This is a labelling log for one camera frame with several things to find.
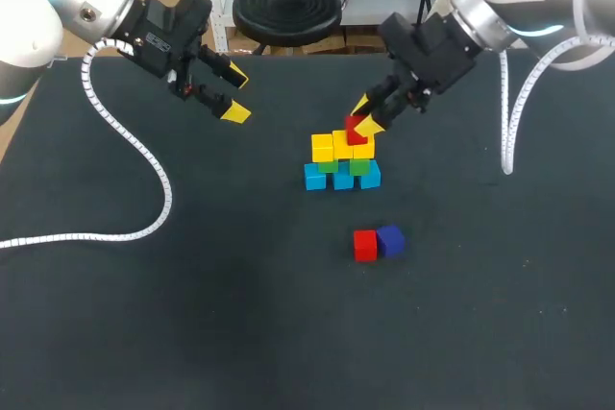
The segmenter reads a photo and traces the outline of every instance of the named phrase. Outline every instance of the toy block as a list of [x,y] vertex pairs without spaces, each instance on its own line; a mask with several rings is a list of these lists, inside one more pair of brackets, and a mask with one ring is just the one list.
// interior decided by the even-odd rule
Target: toy block
[[320,173],[337,173],[338,170],[339,162],[337,160],[318,164],[318,172]]
[[371,263],[378,258],[378,242],[374,230],[355,231],[355,261]]
[[376,139],[373,135],[367,137],[367,143],[353,146],[353,158],[374,158],[376,156]]
[[350,161],[350,174],[353,177],[369,175],[370,160],[367,158],[352,159]]
[[369,173],[359,178],[361,189],[371,189],[381,185],[381,169],[375,160],[369,162]]
[[349,162],[339,162],[339,170],[333,173],[333,189],[342,191],[355,187],[355,177],[350,174]]
[[358,146],[367,143],[367,138],[361,136],[355,130],[355,127],[365,118],[362,115],[350,115],[346,117],[346,140],[349,146]]
[[378,248],[386,257],[395,256],[404,251],[406,239],[397,226],[385,226],[376,231]]
[[311,161],[314,163],[333,162],[333,136],[331,134],[311,136]]
[[327,189],[327,174],[318,171],[318,165],[307,163],[304,167],[306,174],[306,190],[319,191]]
[[333,157],[336,160],[347,160],[354,155],[355,150],[346,141],[346,132],[343,130],[333,132]]

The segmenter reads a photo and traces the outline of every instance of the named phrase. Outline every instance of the stool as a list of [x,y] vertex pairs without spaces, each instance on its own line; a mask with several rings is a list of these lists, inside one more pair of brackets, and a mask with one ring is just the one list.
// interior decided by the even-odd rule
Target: stool
[[260,45],[294,48],[318,42],[341,24],[348,0],[234,0],[235,27]]

